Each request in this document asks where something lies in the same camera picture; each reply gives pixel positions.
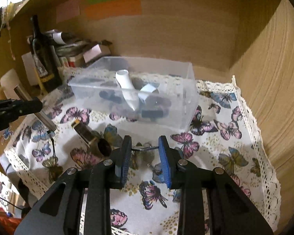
red fabric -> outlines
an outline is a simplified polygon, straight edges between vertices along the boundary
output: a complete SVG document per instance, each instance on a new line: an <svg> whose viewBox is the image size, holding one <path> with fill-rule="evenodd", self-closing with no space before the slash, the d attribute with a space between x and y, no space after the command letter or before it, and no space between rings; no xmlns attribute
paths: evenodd
<svg viewBox="0 0 294 235"><path fill-rule="evenodd" d="M10 218L10 217L0 217L0 223L4 227L7 233L13 235L17 226L20 224L22 219Z"/></svg>

plastic storage box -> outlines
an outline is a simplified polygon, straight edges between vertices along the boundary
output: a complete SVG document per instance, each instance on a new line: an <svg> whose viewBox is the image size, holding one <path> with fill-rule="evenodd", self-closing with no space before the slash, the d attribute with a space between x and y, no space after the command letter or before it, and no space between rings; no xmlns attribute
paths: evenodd
<svg viewBox="0 0 294 235"><path fill-rule="evenodd" d="M118 70L128 70L135 89L122 89L117 84ZM188 129L198 105L190 62L102 57L76 75L69 86L85 108L110 113L112 119L126 117L182 130ZM150 88L155 91L143 91ZM129 96L138 101L135 109Z"/></svg>

butterfly print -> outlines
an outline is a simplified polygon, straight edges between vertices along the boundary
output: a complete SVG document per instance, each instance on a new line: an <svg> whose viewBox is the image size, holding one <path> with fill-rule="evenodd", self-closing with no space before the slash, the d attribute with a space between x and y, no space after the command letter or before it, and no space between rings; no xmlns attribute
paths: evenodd
<svg viewBox="0 0 294 235"><path fill-rule="evenodd" d="M167 199L161 195L160 189L154 184L152 180L149 182L143 181L140 183L140 194L143 196L142 201L145 209L151 209L154 205L154 201L159 201L162 206L167 208L167 205L165 204Z"/></svg>
<svg viewBox="0 0 294 235"><path fill-rule="evenodd" d="M217 128L220 130L222 138L224 138L225 140L229 140L231 135L237 139L242 138L242 133L239 130L239 125L237 124L237 122L231 121L229 125L226 125L215 119L213 121L216 124Z"/></svg>
<svg viewBox="0 0 294 235"><path fill-rule="evenodd" d="M98 138L105 139L111 147L118 148L122 145L122 137L118 135L118 129L112 124L108 124L104 132L93 131L93 134Z"/></svg>
<svg viewBox="0 0 294 235"><path fill-rule="evenodd" d="M209 219L206 219L205 220L205 234L208 233L209 228L210 228L210 222L209 222Z"/></svg>
<svg viewBox="0 0 294 235"><path fill-rule="evenodd" d="M79 170L91 169L101 161L101 158L91 153L85 152L82 148L74 148L70 155L72 160L76 162L76 167Z"/></svg>
<svg viewBox="0 0 294 235"><path fill-rule="evenodd" d="M58 165L58 157L51 156L50 158L43 161L42 165L48 169L49 183L56 181L59 176L63 173L63 167Z"/></svg>
<svg viewBox="0 0 294 235"><path fill-rule="evenodd" d="M201 115L201 107L198 106L195 115L191 121L191 133L195 135L203 135L205 132L217 132L218 129L209 121L203 121Z"/></svg>
<svg viewBox="0 0 294 235"><path fill-rule="evenodd" d="M138 142L136 147L153 147L150 143L146 142L141 144ZM134 170L138 170L138 168L142 168L142 166L149 167L154 160L154 152L153 151L132 151L131 161L130 161L130 168Z"/></svg>
<svg viewBox="0 0 294 235"><path fill-rule="evenodd" d="M3 145L3 142L5 140L8 140L12 136L12 134L13 134L13 131L10 131L10 128L11 127L5 129L4 132L3 132L3 134L2 134L2 141L1 141L2 145Z"/></svg>
<svg viewBox="0 0 294 235"><path fill-rule="evenodd" d="M251 196L251 191L249 188L245 188L242 184L240 184L240 179L237 175L233 174L231 178L234 182L239 186L239 188L245 193L245 195L249 198Z"/></svg>
<svg viewBox="0 0 294 235"><path fill-rule="evenodd" d="M17 143L20 141L21 134L22 134L22 130L20 130L20 132L16 136L15 140L13 141L13 144L12 144L13 147L16 147Z"/></svg>
<svg viewBox="0 0 294 235"><path fill-rule="evenodd" d="M37 162L41 162L43 158L45 157L45 155L49 155L50 152L51 152L50 144L49 142L47 142L46 144L44 144L42 149L33 149L32 155L33 157L36 158Z"/></svg>
<svg viewBox="0 0 294 235"><path fill-rule="evenodd" d="M25 127L23 135L22 135L22 140L24 140L25 138L28 139L28 143L30 142L32 138L32 128L29 125Z"/></svg>
<svg viewBox="0 0 294 235"><path fill-rule="evenodd" d="M248 161L235 148L229 147L230 155L219 154L218 161L229 176L233 176L235 167L245 167Z"/></svg>
<svg viewBox="0 0 294 235"><path fill-rule="evenodd" d="M219 105L212 103L212 104L210 104L208 109L210 110L212 108L215 108L217 114L220 113L221 107Z"/></svg>
<svg viewBox="0 0 294 235"><path fill-rule="evenodd" d="M172 202L181 202L182 189L175 189L173 192Z"/></svg>
<svg viewBox="0 0 294 235"><path fill-rule="evenodd" d="M115 112L112 112L112 113L110 113L109 118L110 118L112 121L117 121L117 120L119 120L120 118L124 118L124 117L123 117L123 116L119 116L119 115L118 115L117 113L115 113ZM126 121L128 121L128 122L136 122L137 119L126 118Z"/></svg>
<svg viewBox="0 0 294 235"><path fill-rule="evenodd" d="M215 102L219 103L221 107L224 107L227 109L230 109L231 108L230 103L236 100L236 96L234 93L230 93L230 94L210 93L210 98L213 99Z"/></svg>
<svg viewBox="0 0 294 235"><path fill-rule="evenodd" d="M163 174L162 174L161 163L156 164L155 166L152 166L151 164L149 164L149 168L152 170L152 180L154 180L157 183L165 182L163 178Z"/></svg>
<svg viewBox="0 0 294 235"><path fill-rule="evenodd" d="M124 212L118 209L110 209L110 221L111 226L115 228L121 228L127 222L128 217Z"/></svg>
<svg viewBox="0 0 294 235"><path fill-rule="evenodd" d="M62 85L58 87L58 90L61 91L60 98L56 101L55 105L59 105L64 100L69 99L74 96L74 93L72 91L72 88L68 85Z"/></svg>
<svg viewBox="0 0 294 235"><path fill-rule="evenodd" d="M62 113L62 106L63 104L57 105L55 107L52 108L52 112L49 112L47 114L47 117L49 117L50 119L54 119L56 116L60 115Z"/></svg>
<svg viewBox="0 0 294 235"><path fill-rule="evenodd" d="M29 160L28 160L28 158L26 158L23 155L19 155L18 157L22 160L22 162L26 165L26 167L29 168Z"/></svg>
<svg viewBox="0 0 294 235"><path fill-rule="evenodd" d="M43 123L41 123L40 120L36 120L32 124L32 129L34 131L37 131L37 132L35 132L34 136L32 137L32 142L38 142L40 140L48 140L48 139L50 139L50 136L47 133L47 131L48 131L47 127ZM50 135L52 137L54 137L55 133L51 132Z"/></svg>
<svg viewBox="0 0 294 235"><path fill-rule="evenodd" d="M193 135L188 132L173 134L170 137L177 141L178 144L183 144L183 156L185 159L190 158L194 151L198 151L199 149L199 143L193 141Z"/></svg>
<svg viewBox="0 0 294 235"><path fill-rule="evenodd" d="M63 118L60 121L60 124L66 123L68 121L72 121L73 119L77 119L79 121L82 121L84 124L89 124L89 113L92 110L90 109L81 109L78 110L77 107L71 107L66 111L66 114L63 116Z"/></svg>
<svg viewBox="0 0 294 235"><path fill-rule="evenodd" d="M232 110L231 119L234 122L241 121L243 119L242 112L238 106Z"/></svg>
<svg viewBox="0 0 294 235"><path fill-rule="evenodd" d="M252 160L255 165L251 167L250 172L256 174L257 177L260 177L261 173L260 173L259 161L257 158L253 158Z"/></svg>
<svg viewBox="0 0 294 235"><path fill-rule="evenodd" d="M205 96L205 97L207 97L207 98L211 98L211 93L210 92L207 92L207 91L200 91L199 92L199 94L201 95L201 96Z"/></svg>

small metal object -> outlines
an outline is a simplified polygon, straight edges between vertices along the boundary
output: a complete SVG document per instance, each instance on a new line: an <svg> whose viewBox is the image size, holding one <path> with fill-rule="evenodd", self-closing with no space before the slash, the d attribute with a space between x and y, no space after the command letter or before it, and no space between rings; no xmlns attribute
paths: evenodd
<svg viewBox="0 0 294 235"><path fill-rule="evenodd" d="M104 160L103 161L103 164L105 165L105 166L109 166L109 165L111 165L112 164L112 160L111 159L106 159L106 160Z"/></svg>
<svg viewBox="0 0 294 235"><path fill-rule="evenodd" d="M21 99L21 100L32 100L32 98L30 97L30 95L28 94L28 92L21 86L21 85L17 85L14 88L14 92L17 94L17 96ZM47 117L47 115L45 114L45 112L41 111L39 113L34 113L34 115L52 132L55 132L55 130L57 129L57 126L55 125L55 123L53 123L53 121Z"/></svg>
<svg viewBox="0 0 294 235"><path fill-rule="evenodd" d="M69 175L73 175L75 172L76 172L75 168L68 168L68 170L66 171L66 173Z"/></svg>
<svg viewBox="0 0 294 235"><path fill-rule="evenodd" d="M144 151L154 150L158 148L159 146L156 146L156 147L132 146L132 151L144 152Z"/></svg>
<svg viewBox="0 0 294 235"><path fill-rule="evenodd" d="M185 160L185 159L180 159L180 160L179 160L179 164L182 165L182 166L187 165L187 160Z"/></svg>
<svg viewBox="0 0 294 235"><path fill-rule="evenodd" d="M224 173L224 169L222 169L221 167L217 167L217 168L215 168L214 172L221 175Z"/></svg>

lace trim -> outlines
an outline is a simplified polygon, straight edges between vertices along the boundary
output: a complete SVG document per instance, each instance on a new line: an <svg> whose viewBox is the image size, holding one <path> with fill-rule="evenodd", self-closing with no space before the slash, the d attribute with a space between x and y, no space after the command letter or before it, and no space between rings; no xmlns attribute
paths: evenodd
<svg viewBox="0 0 294 235"><path fill-rule="evenodd" d="M62 70L65 80L67 80L70 75L79 74L78 72L80 71L80 68L77 68L77 70L74 71L67 69ZM264 151L263 141L260 135L260 129L257 126L256 118L253 116L251 109L247 106L246 101L241 96L241 90L236 85L235 77L233 76L232 83L226 84L199 80L197 81L197 89L198 91L209 91L215 93L235 93L261 169L264 209L260 209L260 212L267 220L273 231L276 231L280 218L281 185L277 179L276 171ZM15 140L16 135L17 133L14 133L10 142ZM17 156L12 147L7 147L5 153L13 168L17 171L19 177L29 187L31 193L40 199L41 196L47 191L47 186L39 181L37 177L35 177L35 175L33 175L32 172L28 170L27 166ZM114 235L131 234L116 228L112 228L112 230Z"/></svg>
<svg viewBox="0 0 294 235"><path fill-rule="evenodd" d="M4 152L23 183L29 188L30 192L37 197L37 199L40 199L48 190L48 187L28 169L13 148L6 149Z"/></svg>
<svg viewBox="0 0 294 235"><path fill-rule="evenodd" d="M259 211L269 223L272 230L276 231L280 219L281 185L277 179L276 171L266 155L256 118L253 116L251 109L247 106L245 99L241 96L241 89L236 85L235 76L232 77L232 83L222 84L199 80L196 86L198 92L235 93L248 134L259 161L264 195L264 209L259 209Z"/></svg>

